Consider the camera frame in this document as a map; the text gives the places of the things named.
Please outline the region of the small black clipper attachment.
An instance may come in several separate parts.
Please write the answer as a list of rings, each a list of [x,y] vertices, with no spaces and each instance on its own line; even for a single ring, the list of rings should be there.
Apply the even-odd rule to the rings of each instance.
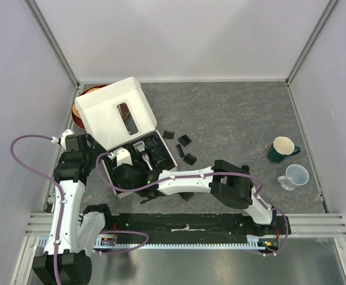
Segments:
[[[184,158],[184,157],[185,157],[185,154],[184,154],[184,151],[183,151],[182,146],[181,146],[180,144],[177,144],[177,145],[176,145],[176,148],[177,148],[177,151],[178,151],[180,157],[181,157],[181,158]]]

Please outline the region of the white cardboard clipper box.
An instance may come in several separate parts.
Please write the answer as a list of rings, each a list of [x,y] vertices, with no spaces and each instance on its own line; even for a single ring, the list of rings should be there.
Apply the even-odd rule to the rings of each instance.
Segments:
[[[134,77],[78,96],[75,104],[86,132],[108,153],[158,131],[152,108],[140,82]]]

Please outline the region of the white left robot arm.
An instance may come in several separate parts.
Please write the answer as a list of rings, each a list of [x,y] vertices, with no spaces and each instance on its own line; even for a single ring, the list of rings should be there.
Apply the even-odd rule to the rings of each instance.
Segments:
[[[59,139],[64,152],[53,172],[55,209],[48,241],[32,269],[43,284],[88,284],[92,276],[93,247],[100,233],[113,227],[106,204],[80,212],[87,178],[105,149],[89,134],[64,131]]]

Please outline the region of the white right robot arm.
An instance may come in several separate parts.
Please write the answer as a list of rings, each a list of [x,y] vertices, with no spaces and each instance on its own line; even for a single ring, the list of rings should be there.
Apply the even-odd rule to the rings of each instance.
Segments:
[[[256,188],[255,178],[247,166],[237,167],[225,160],[199,170],[175,172],[150,169],[123,163],[111,175],[119,192],[136,192],[150,200],[158,197],[203,193],[210,194],[228,208],[244,210],[250,215],[260,233],[270,233],[276,227],[272,206],[260,197],[262,183]]]

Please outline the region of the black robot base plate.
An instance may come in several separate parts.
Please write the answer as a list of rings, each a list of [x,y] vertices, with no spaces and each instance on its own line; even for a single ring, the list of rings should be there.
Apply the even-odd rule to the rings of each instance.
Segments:
[[[245,243],[247,236],[281,236],[291,233],[289,222],[273,215],[269,225],[257,224],[244,214],[112,214],[105,230],[145,233],[149,245]]]

